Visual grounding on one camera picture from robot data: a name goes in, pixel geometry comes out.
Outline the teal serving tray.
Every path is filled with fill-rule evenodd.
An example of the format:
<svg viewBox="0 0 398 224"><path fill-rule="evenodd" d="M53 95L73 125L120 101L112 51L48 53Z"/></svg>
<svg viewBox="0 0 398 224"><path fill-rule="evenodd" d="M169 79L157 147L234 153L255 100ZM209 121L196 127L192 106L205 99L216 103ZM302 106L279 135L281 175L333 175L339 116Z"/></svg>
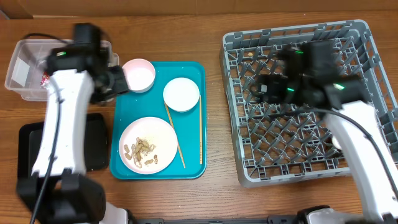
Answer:
<svg viewBox="0 0 398 224"><path fill-rule="evenodd" d="M114 126L109 169L121 180L196 179L206 169L206 78L205 69L197 62L154 62L154 85L145 93L129 92L116 98ZM200 165L199 104L180 113L166 108L162 92L174 78L184 77L194 81L201 93L203 164ZM128 171L119 155L122 132L134 121L156 117L173 127L178 140L177 154L171 165L156 174L143 175Z"/></svg>

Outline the small white cup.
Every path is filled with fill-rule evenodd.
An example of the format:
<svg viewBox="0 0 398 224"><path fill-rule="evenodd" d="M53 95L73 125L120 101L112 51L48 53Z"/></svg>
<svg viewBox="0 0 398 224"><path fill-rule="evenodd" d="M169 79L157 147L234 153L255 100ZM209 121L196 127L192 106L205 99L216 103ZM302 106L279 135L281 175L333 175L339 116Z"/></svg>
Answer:
<svg viewBox="0 0 398 224"><path fill-rule="evenodd" d="M335 148L341 150L341 146L335 136L332 137L331 142Z"/></svg>

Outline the white bowl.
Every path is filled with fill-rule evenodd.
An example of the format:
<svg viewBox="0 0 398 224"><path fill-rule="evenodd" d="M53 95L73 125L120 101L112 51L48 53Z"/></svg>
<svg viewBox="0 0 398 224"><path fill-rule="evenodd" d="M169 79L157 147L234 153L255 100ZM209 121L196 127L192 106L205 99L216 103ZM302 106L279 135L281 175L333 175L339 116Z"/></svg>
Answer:
<svg viewBox="0 0 398 224"><path fill-rule="evenodd" d="M184 77L169 81L163 90L166 105L182 113L191 110L198 103L199 97L200 91L197 84Z"/></svg>

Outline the clear plastic bin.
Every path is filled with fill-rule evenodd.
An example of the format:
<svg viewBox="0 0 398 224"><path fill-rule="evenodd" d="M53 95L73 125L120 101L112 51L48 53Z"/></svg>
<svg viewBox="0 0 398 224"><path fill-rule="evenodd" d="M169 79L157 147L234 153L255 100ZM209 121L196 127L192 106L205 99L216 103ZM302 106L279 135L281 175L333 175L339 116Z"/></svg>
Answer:
<svg viewBox="0 0 398 224"><path fill-rule="evenodd" d="M83 111L93 99L93 78L105 71L113 59L111 50L105 40L98 49L73 40L20 40L9 64L5 87L25 100L46 101L49 110L60 105L63 109ZM47 89L40 85L44 71L50 77Z"/></svg>

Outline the black plastic tray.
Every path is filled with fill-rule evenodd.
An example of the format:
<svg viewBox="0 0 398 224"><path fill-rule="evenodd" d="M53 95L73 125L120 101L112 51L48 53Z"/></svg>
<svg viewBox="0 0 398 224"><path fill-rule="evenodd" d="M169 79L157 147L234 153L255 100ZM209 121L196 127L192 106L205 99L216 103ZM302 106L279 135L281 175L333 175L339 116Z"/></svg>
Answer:
<svg viewBox="0 0 398 224"><path fill-rule="evenodd" d="M19 130L17 178L31 175L39 153L44 122L30 123ZM91 113L86 117L84 157L87 171L101 170L109 164L108 130L103 115Z"/></svg>

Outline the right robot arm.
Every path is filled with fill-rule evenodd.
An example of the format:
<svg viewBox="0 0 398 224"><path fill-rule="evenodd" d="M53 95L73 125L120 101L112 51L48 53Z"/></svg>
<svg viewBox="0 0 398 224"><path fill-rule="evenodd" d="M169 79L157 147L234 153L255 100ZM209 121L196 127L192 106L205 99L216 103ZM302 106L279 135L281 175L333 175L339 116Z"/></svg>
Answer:
<svg viewBox="0 0 398 224"><path fill-rule="evenodd" d="M329 206L306 208L299 223L397 223L397 167L379 130L375 108L359 76L340 75L334 43L288 45L278 54L281 75L261 75L251 88L258 101L295 104L323 116L348 163L361 199L362 215Z"/></svg>

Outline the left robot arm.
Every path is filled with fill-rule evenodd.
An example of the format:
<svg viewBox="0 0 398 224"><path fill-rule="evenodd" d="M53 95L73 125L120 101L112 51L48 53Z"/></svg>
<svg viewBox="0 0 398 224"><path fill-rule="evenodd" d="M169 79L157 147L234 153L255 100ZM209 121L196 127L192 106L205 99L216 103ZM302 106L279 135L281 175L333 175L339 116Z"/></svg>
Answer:
<svg viewBox="0 0 398 224"><path fill-rule="evenodd" d="M47 109L39 153L17 194L40 223L134 223L132 213L106 200L102 186L87 178L84 140L87 109L127 93L122 68L109 65L103 31L75 24L73 40L51 50Z"/></svg>

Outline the grey dishwasher rack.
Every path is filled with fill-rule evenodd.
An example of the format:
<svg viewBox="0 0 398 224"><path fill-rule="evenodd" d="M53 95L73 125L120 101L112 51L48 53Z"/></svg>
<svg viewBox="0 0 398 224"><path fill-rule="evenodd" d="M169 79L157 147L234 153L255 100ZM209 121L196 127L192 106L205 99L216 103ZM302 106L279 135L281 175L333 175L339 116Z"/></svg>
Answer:
<svg viewBox="0 0 398 224"><path fill-rule="evenodd" d="M279 51L316 40L333 42L342 75L363 78L379 129L392 156L397 156L396 94L365 21L230 32L223 36L220 61L238 180L244 187L349 175L342 152L332 144L331 132L317 115L286 116L295 106L258 103L253 94L261 75L282 73Z"/></svg>

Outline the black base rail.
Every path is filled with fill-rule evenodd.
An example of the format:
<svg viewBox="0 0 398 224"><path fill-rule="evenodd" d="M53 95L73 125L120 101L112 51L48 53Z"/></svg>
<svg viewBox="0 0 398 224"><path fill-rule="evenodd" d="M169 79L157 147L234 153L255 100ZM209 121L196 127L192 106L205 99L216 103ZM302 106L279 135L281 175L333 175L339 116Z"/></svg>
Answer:
<svg viewBox="0 0 398 224"><path fill-rule="evenodd" d="M134 224L304 224L296 215L272 215L267 218L230 218L230 219L182 219L165 220L163 218L136 219Z"/></svg>

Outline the red snack wrapper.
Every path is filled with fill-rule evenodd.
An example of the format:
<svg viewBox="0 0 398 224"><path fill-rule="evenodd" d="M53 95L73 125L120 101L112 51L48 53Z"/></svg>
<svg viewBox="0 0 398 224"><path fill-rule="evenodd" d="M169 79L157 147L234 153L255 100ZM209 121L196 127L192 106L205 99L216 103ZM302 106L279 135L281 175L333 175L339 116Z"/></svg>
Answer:
<svg viewBox="0 0 398 224"><path fill-rule="evenodd" d="M40 85L42 88L47 89L49 87L49 82L50 82L50 77L49 77L48 73L46 71L44 71Z"/></svg>

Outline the white plate with peanuts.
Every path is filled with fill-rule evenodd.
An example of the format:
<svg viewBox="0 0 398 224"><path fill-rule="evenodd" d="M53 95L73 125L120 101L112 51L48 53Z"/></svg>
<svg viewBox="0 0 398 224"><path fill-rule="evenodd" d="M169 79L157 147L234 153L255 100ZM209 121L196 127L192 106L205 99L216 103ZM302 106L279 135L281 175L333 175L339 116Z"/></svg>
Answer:
<svg viewBox="0 0 398 224"><path fill-rule="evenodd" d="M171 125L156 117L140 118L121 134L119 155L128 171L150 175L171 165L177 154L177 135Z"/></svg>

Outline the pink bowl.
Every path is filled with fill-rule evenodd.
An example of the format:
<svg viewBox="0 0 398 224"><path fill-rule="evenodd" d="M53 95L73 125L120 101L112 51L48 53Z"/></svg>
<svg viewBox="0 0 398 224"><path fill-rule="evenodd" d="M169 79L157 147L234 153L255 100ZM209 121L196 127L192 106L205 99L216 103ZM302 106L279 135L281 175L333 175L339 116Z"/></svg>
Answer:
<svg viewBox="0 0 398 224"><path fill-rule="evenodd" d="M151 89L155 80L155 67L142 58L126 62L122 69L129 89L135 93L143 93Z"/></svg>

